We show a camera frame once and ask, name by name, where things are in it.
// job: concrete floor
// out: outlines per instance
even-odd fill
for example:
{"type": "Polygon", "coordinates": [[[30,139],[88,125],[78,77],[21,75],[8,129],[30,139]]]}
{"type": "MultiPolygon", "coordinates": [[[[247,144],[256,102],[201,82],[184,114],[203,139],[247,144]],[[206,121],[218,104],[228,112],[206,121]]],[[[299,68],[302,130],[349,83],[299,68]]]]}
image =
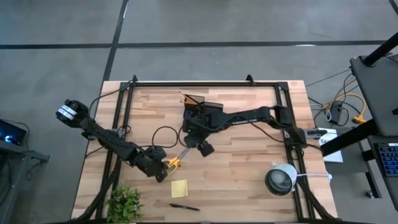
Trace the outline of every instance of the concrete floor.
{"type": "MultiPolygon", "coordinates": [[[[121,4],[3,0],[0,44],[111,43],[121,4]]],[[[386,40],[398,30],[397,21],[388,0],[130,0],[119,42],[386,40]]],[[[346,70],[351,57],[376,47],[118,49],[109,79],[242,80],[251,74],[311,83],[346,70]]],[[[0,118],[27,123],[30,148],[51,154],[21,192],[12,223],[70,217],[87,142],[55,112],[67,98],[89,104],[98,96],[108,55],[109,49],[0,50],[0,118]]],[[[308,87],[308,95],[330,100],[347,75],[308,87]]],[[[347,102],[361,108],[356,98],[347,102]]],[[[368,110],[365,118],[371,118],[368,110]]],[[[321,117],[318,125],[329,126],[321,117]]],[[[333,177],[339,217],[394,223],[398,213],[379,183],[383,198],[369,200],[364,175],[333,177]]]]}

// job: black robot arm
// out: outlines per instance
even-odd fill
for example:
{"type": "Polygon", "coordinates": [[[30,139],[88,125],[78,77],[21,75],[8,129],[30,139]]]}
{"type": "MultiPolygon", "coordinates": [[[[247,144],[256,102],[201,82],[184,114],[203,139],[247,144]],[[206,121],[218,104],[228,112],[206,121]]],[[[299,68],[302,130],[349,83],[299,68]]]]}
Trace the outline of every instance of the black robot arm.
{"type": "Polygon", "coordinates": [[[225,130],[233,125],[264,122],[271,127],[285,131],[290,142],[296,145],[306,145],[305,133],[294,125],[294,118],[288,108],[284,106],[262,106],[258,109],[224,113],[210,111],[209,113],[196,113],[187,111],[184,114],[183,131],[188,133],[184,138],[188,147],[196,146],[203,156],[211,154],[214,149],[205,139],[213,133],[225,130]]]}
{"type": "Polygon", "coordinates": [[[88,114],[88,108],[76,100],[66,100],[56,112],[57,118],[72,128],[84,130],[82,135],[87,139],[95,137],[106,149],[113,150],[130,166],[137,166],[148,177],[155,176],[158,182],[167,176],[167,166],[162,162],[166,157],[161,147],[149,147],[143,150],[133,142],[126,142],[117,131],[107,130],[98,125],[88,114]]]}

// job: wooden tabletop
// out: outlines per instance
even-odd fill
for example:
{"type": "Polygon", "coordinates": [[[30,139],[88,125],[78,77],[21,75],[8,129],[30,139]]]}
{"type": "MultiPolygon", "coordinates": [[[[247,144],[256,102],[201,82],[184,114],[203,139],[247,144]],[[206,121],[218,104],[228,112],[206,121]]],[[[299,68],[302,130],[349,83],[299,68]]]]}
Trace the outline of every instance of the wooden tabletop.
{"type": "MultiPolygon", "coordinates": [[[[297,126],[313,128],[313,118],[303,81],[288,81],[297,126]]],[[[105,82],[102,95],[119,88],[120,82],[105,82]]],[[[160,126],[179,129],[182,125],[183,103],[179,91],[200,95],[206,101],[224,104],[224,111],[232,113],[276,104],[275,90],[271,87],[145,87],[135,88],[129,116],[131,133],[127,141],[138,145],[150,144],[154,131],[160,126]]],[[[111,128],[117,93],[100,99],[96,120],[104,128],[111,128]]],[[[268,124],[256,123],[277,139],[282,132],[268,124]]],[[[155,144],[172,145],[175,134],[169,129],[159,131],[155,144]]],[[[192,149],[182,160],[181,167],[162,183],[146,177],[138,168],[123,163],[120,185],[133,186],[142,192],[141,203],[144,222],[293,222],[297,221],[292,194],[272,195],[265,186],[265,174],[272,164],[286,163],[284,145],[271,140],[250,124],[232,126],[212,134],[207,141],[215,152],[202,157],[192,149]],[[188,197],[171,198],[172,180],[188,180],[188,197]],[[200,212],[171,208],[177,203],[200,208],[200,212]]],[[[91,142],[88,152],[100,147],[91,142]]],[[[167,158],[183,151],[181,145],[165,149],[167,158]]],[[[76,195],[72,217],[78,217],[94,199],[101,185],[106,150],[102,149],[85,160],[76,195]]],[[[321,152],[305,149],[308,173],[325,174],[321,152]]],[[[335,203],[327,177],[310,177],[310,188],[333,216],[337,216],[335,203]]]]}

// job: potted plant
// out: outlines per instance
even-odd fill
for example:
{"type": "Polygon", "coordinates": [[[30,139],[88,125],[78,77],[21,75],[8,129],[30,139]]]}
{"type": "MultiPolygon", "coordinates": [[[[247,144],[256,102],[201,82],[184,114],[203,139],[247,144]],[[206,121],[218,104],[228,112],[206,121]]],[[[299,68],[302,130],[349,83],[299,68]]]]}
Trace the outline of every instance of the potted plant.
{"type": "Polygon", "coordinates": [[[138,190],[131,187],[119,186],[112,191],[111,198],[106,201],[109,205],[107,222],[128,224],[132,218],[141,219],[143,215],[139,211],[144,205],[139,204],[140,197],[138,190]]]}

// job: black clamp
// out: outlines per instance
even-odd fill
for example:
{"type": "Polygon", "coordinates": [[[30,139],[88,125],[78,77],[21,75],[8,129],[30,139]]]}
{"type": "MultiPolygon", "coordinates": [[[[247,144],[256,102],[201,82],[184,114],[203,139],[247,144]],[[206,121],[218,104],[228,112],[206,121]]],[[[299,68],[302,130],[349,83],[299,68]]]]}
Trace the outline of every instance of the black clamp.
{"type": "Polygon", "coordinates": [[[133,75],[132,76],[132,86],[133,87],[137,85],[137,81],[138,81],[138,78],[136,77],[136,75],[133,75]]]}
{"type": "Polygon", "coordinates": [[[250,74],[246,77],[246,81],[249,81],[251,86],[256,85],[256,82],[253,80],[253,77],[250,74]]]}

